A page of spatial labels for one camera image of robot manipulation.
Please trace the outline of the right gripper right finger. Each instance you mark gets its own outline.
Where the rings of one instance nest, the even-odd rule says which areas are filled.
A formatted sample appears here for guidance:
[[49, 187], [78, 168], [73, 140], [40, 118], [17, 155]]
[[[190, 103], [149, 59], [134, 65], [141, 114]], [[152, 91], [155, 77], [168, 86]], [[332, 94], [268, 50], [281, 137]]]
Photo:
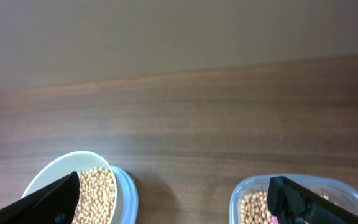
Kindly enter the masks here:
[[270, 178], [267, 207], [279, 223], [358, 223], [357, 215], [284, 176]]

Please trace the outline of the pink plastic scoop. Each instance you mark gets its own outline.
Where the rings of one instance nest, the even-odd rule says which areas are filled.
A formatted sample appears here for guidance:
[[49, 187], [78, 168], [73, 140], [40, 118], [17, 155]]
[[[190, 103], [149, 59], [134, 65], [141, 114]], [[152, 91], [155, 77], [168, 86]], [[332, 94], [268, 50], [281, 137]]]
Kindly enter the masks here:
[[280, 224], [276, 216], [273, 216], [272, 219], [274, 224]]

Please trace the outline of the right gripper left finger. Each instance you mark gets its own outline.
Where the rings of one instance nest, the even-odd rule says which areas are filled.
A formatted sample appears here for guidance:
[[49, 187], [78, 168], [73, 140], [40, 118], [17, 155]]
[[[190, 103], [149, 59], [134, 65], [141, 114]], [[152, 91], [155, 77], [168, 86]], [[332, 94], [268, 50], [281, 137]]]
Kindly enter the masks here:
[[73, 171], [0, 210], [0, 224], [71, 224], [80, 197]]

